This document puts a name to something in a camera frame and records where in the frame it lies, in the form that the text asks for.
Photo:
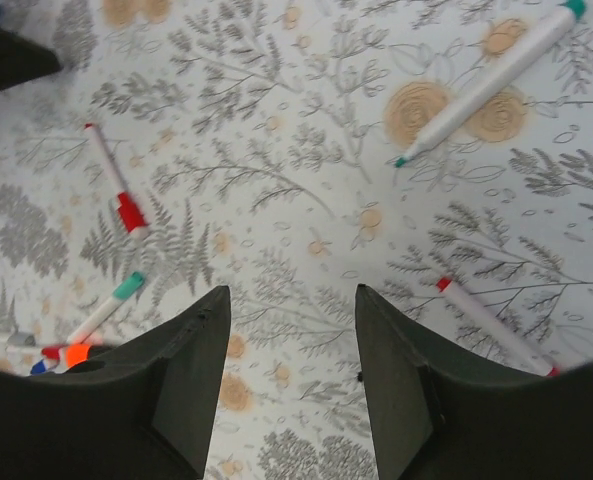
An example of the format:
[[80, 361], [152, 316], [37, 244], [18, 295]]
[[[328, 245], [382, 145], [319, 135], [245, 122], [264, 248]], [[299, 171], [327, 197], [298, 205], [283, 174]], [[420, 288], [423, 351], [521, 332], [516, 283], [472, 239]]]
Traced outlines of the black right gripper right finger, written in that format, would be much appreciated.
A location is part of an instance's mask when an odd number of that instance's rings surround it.
[[593, 479], [593, 362], [540, 377], [480, 357], [359, 285], [382, 479]]

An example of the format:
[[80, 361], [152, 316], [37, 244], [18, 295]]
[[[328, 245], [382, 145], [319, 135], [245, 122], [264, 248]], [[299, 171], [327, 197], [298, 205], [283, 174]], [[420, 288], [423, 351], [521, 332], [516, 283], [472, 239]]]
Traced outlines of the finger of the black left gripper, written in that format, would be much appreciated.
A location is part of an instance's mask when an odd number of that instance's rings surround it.
[[0, 27], [0, 91], [61, 70], [53, 51]]

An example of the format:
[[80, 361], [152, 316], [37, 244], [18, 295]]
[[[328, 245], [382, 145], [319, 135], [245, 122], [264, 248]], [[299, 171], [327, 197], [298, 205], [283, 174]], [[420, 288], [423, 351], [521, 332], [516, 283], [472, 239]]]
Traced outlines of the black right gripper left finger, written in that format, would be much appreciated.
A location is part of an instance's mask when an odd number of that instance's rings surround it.
[[0, 371], [0, 479], [200, 479], [230, 291], [61, 374]]

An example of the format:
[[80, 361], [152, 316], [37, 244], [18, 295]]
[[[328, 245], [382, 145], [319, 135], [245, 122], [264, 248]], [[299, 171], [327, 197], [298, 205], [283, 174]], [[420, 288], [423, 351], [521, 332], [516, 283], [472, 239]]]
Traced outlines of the small red capped pen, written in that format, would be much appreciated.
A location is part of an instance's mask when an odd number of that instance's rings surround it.
[[436, 288], [485, 333], [491, 335], [515, 360], [527, 366], [533, 373], [543, 377], [559, 374], [559, 369], [539, 349], [502, 324], [487, 307], [457, 282], [449, 277], [441, 277], [436, 283]]

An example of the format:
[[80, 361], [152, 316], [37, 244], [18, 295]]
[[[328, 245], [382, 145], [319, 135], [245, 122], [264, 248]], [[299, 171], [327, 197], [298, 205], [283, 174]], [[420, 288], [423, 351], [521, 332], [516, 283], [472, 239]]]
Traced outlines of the red capped white pen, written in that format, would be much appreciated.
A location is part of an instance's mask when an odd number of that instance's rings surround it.
[[144, 240], [149, 235], [148, 224], [139, 205], [130, 194], [101, 130], [94, 123], [86, 123], [84, 131], [95, 149], [104, 174], [112, 185], [117, 201], [116, 210], [123, 226], [133, 239]]

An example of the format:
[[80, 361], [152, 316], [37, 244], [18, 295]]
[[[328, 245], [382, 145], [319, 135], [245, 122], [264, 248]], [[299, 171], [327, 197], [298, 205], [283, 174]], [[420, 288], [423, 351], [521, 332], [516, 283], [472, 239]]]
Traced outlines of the green capped white pen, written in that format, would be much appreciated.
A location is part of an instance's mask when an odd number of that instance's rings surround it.
[[561, 40], [583, 17], [587, 4], [582, 0], [566, 1], [540, 19], [487, 67], [473, 86], [451, 101], [418, 133], [416, 140], [395, 162], [401, 168], [419, 154], [434, 149], [495, 95], [516, 80]]

